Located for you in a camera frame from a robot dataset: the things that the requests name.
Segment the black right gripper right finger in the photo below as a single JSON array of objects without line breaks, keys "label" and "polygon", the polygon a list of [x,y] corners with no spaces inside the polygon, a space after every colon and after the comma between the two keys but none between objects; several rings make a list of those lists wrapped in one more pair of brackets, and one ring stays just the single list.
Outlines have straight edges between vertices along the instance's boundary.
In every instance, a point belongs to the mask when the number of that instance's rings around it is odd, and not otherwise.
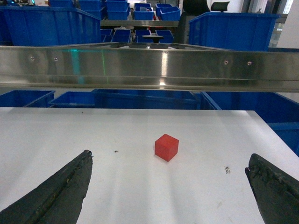
[{"label": "black right gripper right finger", "polygon": [[245,174],[266,224],[299,222],[299,181],[258,154],[252,154]]}]

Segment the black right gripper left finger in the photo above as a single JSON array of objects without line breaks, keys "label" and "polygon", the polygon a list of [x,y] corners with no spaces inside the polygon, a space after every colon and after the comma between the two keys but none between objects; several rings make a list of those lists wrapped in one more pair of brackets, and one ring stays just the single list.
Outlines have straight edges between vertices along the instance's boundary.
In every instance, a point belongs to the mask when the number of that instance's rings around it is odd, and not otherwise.
[{"label": "black right gripper left finger", "polygon": [[83,151],[0,212],[2,224],[75,224],[91,180],[93,156]]}]

